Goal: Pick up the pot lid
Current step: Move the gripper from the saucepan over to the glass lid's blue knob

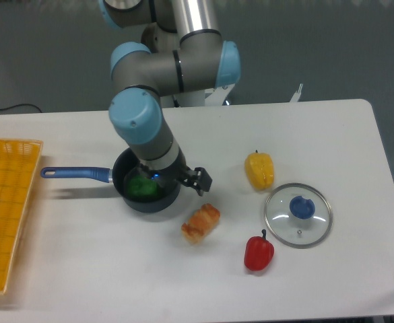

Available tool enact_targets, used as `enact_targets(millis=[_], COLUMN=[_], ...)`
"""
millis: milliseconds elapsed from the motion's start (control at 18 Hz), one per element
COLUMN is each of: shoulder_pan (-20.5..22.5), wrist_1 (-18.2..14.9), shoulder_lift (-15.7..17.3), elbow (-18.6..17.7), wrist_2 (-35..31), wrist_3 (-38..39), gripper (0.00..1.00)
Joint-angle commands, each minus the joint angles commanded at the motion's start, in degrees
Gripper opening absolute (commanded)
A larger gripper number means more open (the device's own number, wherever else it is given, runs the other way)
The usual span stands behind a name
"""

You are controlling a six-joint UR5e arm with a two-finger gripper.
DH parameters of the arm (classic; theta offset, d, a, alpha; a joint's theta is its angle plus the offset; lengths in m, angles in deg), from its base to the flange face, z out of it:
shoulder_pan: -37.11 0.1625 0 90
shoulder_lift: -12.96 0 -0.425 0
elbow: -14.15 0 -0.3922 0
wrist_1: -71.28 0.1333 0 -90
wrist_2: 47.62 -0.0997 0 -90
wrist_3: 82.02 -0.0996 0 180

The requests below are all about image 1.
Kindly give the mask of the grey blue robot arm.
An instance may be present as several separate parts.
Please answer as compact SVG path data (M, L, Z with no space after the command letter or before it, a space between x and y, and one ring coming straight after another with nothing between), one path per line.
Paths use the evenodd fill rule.
M213 2L100 1L98 5L116 28L155 25L177 38L178 44L168 50L151 49L144 42L126 42L113 50L109 118L147 177L161 184L179 182L198 194L209 191L211 177L203 168L187 166L160 100L239 81L238 47L222 38Z

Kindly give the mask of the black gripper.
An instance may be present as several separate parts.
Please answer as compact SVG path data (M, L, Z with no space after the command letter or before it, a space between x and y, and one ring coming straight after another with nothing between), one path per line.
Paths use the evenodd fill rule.
M156 165L156 160L140 159L137 169L142 176L154 180L162 188L178 182L185 187L192 188L199 196L209 192L212 184L212 178L205 168L187 169L183 155L178 155L174 161L161 166Z

